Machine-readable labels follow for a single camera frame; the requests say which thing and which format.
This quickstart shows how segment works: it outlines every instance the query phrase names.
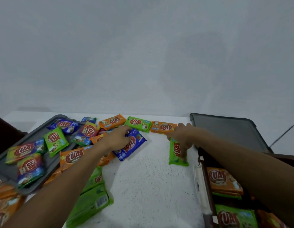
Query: barcode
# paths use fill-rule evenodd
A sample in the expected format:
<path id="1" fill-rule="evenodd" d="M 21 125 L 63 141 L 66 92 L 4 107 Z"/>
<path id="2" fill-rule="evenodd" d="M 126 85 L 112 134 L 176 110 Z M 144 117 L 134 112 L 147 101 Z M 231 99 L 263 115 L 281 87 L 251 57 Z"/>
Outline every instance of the barcode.
<path id="1" fill-rule="evenodd" d="M 108 196 L 105 194 L 104 196 L 96 200 L 96 209 L 102 207 L 103 205 L 107 203 L 108 203 Z"/>

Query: gray tray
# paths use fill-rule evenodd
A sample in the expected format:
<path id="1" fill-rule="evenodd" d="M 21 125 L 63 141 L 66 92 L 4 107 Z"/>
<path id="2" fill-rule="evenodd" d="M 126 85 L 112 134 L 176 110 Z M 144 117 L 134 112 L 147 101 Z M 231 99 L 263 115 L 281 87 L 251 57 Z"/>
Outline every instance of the gray tray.
<path id="1" fill-rule="evenodd" d="M 49 119 L 48 121 L 43 123 L 41 126 L 36 128 L 35 130 L 33 130 L 31 133 L 24 136 L 21 140 L 19 140 L 18 142 L 16 142 L 12 146 L 18 146 L 18 145 L 33 142 L 33 141 L 38 140 L 39 138 L 42 138 L 43 135 L 47 134 L 50 131 L 47 127 L 49 125 L 51 125 L 53 122 L 55 122 L 57 118 L 67 119 L 68 117 L 66 115 L 62 115 L 62 114 L 54 116 L 53 118 Z M 84 125 L 84 122 L 79 122 L 74 119 L 71 119 L 71 120 L 78 122 L 80 124 L 79 130 Z M 73 134 L 65 135 L 65 138 L 69 142 L 69 146 L 67 146 L 62 151 L 71 150 L 77 146 L 76 143 L 71 142 L 71 139 L 73 138 L 73 136 L 74 136 Z M 40 179 L 38 179 L 36 182 L 29 185 L 27 188 L 19 189 L 17 187 L 18 186 L 18 184 L 17 184 L 17 172 L 18 172 L 17 166 L 16 166 L 16 164 L 13 164 L 13 165 L 6 165 L 5 164 L 6 154 L 7 154 L 7 150 L 4 151 L 2 154 L 0 154 L 0 180 L 4 181 L 7 184 L 14 185 L 16 187 L 16 190 L 22 195 L 29 195 L 29 194 L 33 193 L 36 189 L 38 189 L 50 177 L 50 175 L 58 168 L 59 161 L 60 161 L 59 153 L 56 154 L 52 158 L 49 157 L 48 152 L 45 153 L 43 155 L 43 162 L 44 162 L 45 169 L 46 169 L 45 175 L 42 176 Z"/>
<path id="2" fill-rule="evenodd" d="M 193 126 L 204 128 L 227 141 L 255 151 L 273 153 L 250 119 L 191 113 L 190 121 Z"/>

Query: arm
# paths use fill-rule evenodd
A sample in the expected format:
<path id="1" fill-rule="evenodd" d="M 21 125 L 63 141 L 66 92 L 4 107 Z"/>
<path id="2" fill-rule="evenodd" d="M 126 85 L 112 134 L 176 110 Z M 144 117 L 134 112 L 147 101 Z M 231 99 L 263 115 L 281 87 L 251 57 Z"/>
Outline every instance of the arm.
<path id="1" fill-rule="evenodd" d="M 98 161 L 129 143 L 130 139 L 125 137 L 127 130 L 131 130 L 129 126 L 121 126 L 97 142 L 85 156 L 25 203 L 3 227 L 61 228 Z"/>
<path id="2" fill-rule="evenodd" d="M 282 222 L 294 227 L 294 167 L 267 154 L 236 145 L 207 131 L 182 123 L 167 135 L 180 143 L 181 157 L 195 144 L 203 148 L 267 206 Z"/>

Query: hand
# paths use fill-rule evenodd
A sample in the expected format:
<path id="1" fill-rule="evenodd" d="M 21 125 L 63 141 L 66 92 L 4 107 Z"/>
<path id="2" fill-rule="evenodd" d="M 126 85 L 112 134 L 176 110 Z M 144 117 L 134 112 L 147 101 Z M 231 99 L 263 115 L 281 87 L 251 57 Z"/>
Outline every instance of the hand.
<path id="1" fill-rule="evenodd" d="M 129 126 L 120 126 L 107 134 L 99 143 L 105 143 L 109 151 L 122 149 L 130 142 L 130 138 L 125 135 L 131 130 Z"/>
<path id="2" fill-rule="evenodd" d="M 173 132 L 167 134 L 169 141 L 171 138 L 174 138 L 180 144 L 182 160 L 186 158 L 187 150 L 191 148 L 193 142 L 203 140 L 205 136 L 211 136 L 211 134 L 205 129 L 192 126 L 190 123 L 187 123 L 186 126 L 183 123 L 179 123 L 179 125 L 174 128 Z"/>

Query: white table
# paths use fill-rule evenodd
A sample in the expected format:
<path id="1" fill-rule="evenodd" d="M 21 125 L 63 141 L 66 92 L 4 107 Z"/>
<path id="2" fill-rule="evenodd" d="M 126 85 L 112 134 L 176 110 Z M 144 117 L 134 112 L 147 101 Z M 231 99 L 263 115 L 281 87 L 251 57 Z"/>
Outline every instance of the white table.
<path id="1" fill-rule="evenodd" d="M 82 114 L 13 111 L 4 120 L 17 129 L 31 132 L 57 114 L 81 120 L 83 117 L 107 119 L 113 114 Z M 134 117 L 184 124 L 189 117 L 132 115 Z M 80 227 L 204 227 L 197 202 L 193 168 L 198 153 L 188 152 L 189 167 L 169 165 L 169 141 L 165 135 L 143 133 L 147 142 L 128 159 L 115 159 L 103 167 L 107 190 L 114 204 L 103 209 Z"/>

